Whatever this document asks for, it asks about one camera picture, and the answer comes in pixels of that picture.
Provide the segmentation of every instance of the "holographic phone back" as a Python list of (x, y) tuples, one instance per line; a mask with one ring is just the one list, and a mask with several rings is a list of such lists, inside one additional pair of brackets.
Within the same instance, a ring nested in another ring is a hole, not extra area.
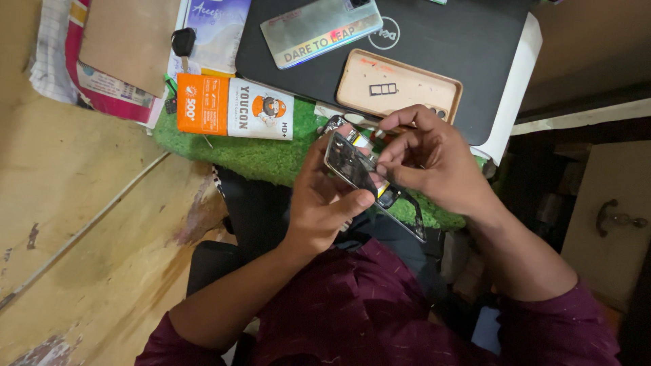
[(375, 0), (317, 0), (260, 24), (279, 69), (382, 29)]

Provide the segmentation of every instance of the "wooden surface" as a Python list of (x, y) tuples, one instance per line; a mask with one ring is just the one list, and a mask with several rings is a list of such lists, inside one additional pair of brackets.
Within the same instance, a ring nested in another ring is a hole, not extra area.
[(562, 257), (574, 267), (601, 301), (626, 311), (644, 255), (651, 226), (604, 223), (605, 238), (596, 230), (602, 204), (617, 199), (609, 213), (651, 219), (651, 141), (594, 145), (572, 213)]
[[(6, 6), (0, 30), (12, 36), (0, 58), (7, 86), (0, 89), (0, 296), (163, 152), (133, 122), (32, 90), (22, 70), (40, 1)], [(30, 352), (54, 352), (56, 365), (132, 364), (184, 295), (192, 243), (225, 214), (210, 166), (168, 156), (0, 311), (0, 365), (54, 364), (21, 363)]]

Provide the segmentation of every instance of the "hand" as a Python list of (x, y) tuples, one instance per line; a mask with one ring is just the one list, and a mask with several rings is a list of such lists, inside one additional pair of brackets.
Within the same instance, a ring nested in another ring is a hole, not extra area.
[[(349, 124), (335, 131), (348, 135)], [(287, 235), (279, 249), (313, 258), (332, 245), (341, 226), (374, 202), (368, 190), (353, 190), (339, 178), (328, 176), (324, 156), (330, 134), (316, 140), (294, 182)]]
[(403, 133), (382, 151), (378, 172), (400, 186), (421, 191), (448, 211), (471, 218), (490, 214), (497, 197), (456, 128), (421, 104), (391, 113), (380, 128), (412, 122), (417, 130)]

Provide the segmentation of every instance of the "laptop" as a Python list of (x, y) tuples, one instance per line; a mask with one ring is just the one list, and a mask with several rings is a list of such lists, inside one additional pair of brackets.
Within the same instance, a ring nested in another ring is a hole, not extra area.
[(336, 93), (348, 54), (365, 49), (461, 81), (454, 126), (470, 145), (488, 140), (532, 0), (376, 0), (381, 31), (279, 70), (260, 24), (311, 1), (252, 1), (236, 58), (243, 77), (343, 107)]

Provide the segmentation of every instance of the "key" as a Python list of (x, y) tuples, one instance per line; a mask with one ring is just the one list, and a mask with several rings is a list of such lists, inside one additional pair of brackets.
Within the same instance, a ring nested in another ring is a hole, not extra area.
[(183, 73), (187, 73), (187, 58), (192, 54), (192, 49), (197, 40), (194, 28), (183, 28), (172, 33), (172, 50), (181, 58)]

